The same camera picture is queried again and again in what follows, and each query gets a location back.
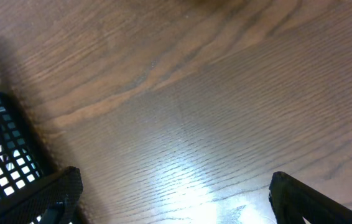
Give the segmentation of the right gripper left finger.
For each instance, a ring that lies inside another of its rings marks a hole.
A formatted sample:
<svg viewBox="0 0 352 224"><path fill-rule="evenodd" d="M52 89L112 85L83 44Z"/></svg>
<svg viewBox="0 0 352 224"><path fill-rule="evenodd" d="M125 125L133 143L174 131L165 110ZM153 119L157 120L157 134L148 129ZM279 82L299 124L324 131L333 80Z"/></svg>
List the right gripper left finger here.
<svg viewBox="0 0 352 224"><path fill-rule="evenodd" d="M80 170L66 167L0 199L0 223L70 223L82 191Z"/></svg>

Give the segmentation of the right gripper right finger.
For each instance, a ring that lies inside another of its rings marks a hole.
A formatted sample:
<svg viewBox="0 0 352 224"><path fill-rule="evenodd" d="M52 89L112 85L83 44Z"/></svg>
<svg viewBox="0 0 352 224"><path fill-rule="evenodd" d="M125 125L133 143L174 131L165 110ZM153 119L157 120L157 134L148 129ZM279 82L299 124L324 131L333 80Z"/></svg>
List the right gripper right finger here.
<svg viewBox="0 0 352 224"><path fill-rule="evenodd" d="M285 172L275 172L269 202L278 224L349 224L352 210Z"/></svg>

